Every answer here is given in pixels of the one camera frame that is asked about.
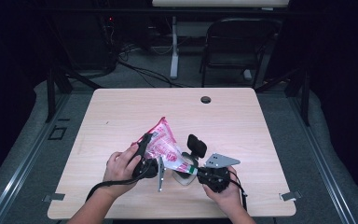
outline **dark background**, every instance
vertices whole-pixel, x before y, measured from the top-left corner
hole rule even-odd
[[[325,20],[285,21],[266,75],[283,76],[316,52],[311,89],[321,100],[334,149],[358,185],[358,1],[292,0],[289,7],[293,11],[327,8],[334,13]],[[321,34],[330,21],[333,29]],[[83,28],[92,32],[95,25],[91,22]],[[96,43],[99,35],[103,34],[94,32],[81,41],[105,50],[108,57],[105,43]],[[322,44],[319,37],[324,37]],[[16,1],[0,1],[0,165],[33,109],[34,86],[46,79],[54,62],[72,67],[72,56],[43,17],[21,10]],[[90,60],[97,68],[109,66],[105,58]]]

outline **cable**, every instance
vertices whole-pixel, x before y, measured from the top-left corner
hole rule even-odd
[[[165,22],[167,23],[168,28],[170,29],[170,31],[172,33],[172,27],[171,27],[170,23],[168,22],[167,17],[165,17]]]
[[[240,182],[240,179],[238,178],[238,176],[236,174],[234,174],[233,172],[231,172],[231,171],[229,171],[229,172],[231,174],[233,174],[237,178],[236,181],[232,180],[231,178],[226,178],[224,176],[215,175],[215,174],[208,174],[208,177],[215,177],[215,178],[226,180],[226,181],[229,181],[229,182],[235,184],[241,190],[242,206],[247,211],[248,209],[247,209],[247,204],[246,204],[246,197],[248,195],[245,193],[245,190],[243,189],[243,187],[241,185],[241,182]]]
[[[187,40],[191,39],[191,37],[186,37],[182,42],[178,43],[177,46],[180,46],[182,44],[184,44]],[[157,48],[169,48],[167,51],[165,52],[158,52],[156,49]],[[156,54],[159,54],[159,55],[163,55],[163,54],[166,54],[166,53],[169,53],[171,51],[171,49],[173,48],[173,45],[170,45],[170,46],[155,46],[155,47],[151,47],[151,49],[153,51],[156,52]]]
[[[187,86],[185,84],[173,83],[167,77],[165,77],[164,75],[162,75],[160,73],[157,73],[157,72],[154,72],[154,71],[151,71],[151,70],[148,70],[148,69],[145,69],[145,68],[136,67],[136,66],[130,65],[128,63],[124,63],[122,61],[118,61],[118,64],[121,64],[121,65],[123,65],[123,66],[125,66],[127,68],[130,68],[131,70],[134,70],[135,72],[137,72],[144,79],[144,81],[147,82],[147,84],[149,84],[153,88],[155,88],[155,86],[152,85],[150,82],[148,82],[147,79],[145,79],[144,75],[148,76],[148,77],[155,78],[155,79],[157,79],[159,81],[165,82],[165,83],[170,85],[170,88],[172,86],[174,86],[174,87],[191,87],[191,86]]]
[[[128,180],[109,180],[109,181],[104,181],[101,182],[97,185],[95,185],[94,187],[92,187],[92,189],[89,191],[89,195],[86,198],[86,201],[89,200],[89,198],[92,196],[92,194],[94,194],[95,190],[97,190],[100,187],[110,187],[112,185],[130,185],[133,184],[135,182],[137,182],[140,179],[145,178],[147,171],[150,169],[152,163],[148,163],[146,166],[146,169],[143,173],[141,173],[140,175],[136,176],[133,179],[128,179]]]
[[[140,48],[137,48],[134,44],[124,44],[123,43],[123,48],[121,48],[121,52],[118,54],[118,57],[124,61],[127,62],[129,59],[129,53],[133,50],[137,50]]]

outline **office chair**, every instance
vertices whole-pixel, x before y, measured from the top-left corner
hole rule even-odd
[[[269,19],[225,18],[208,29],[200,73],[205,85],[208,68],[255,70],[255,88],[266,45],[279,33],[281,23]]]

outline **wooden table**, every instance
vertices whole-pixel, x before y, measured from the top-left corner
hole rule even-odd
[[[200,98],[211,98],[209,104]],[[235,165],[253,217],[287,217],[296,212],[269,129],[253,89],[100,89],[94,92],[81,124],[48,216],[71,217],[85,202],[90,189],[103,179],[106,161],[127,149],[166,117],[183,151],[193,133],[208,150],[200,164],[220,153],[241,161]],[[167,170],[162,192],[158,179],[142,179],[120,197],[106,218],[210,218],[224,217],[197,179],[182,186]]]

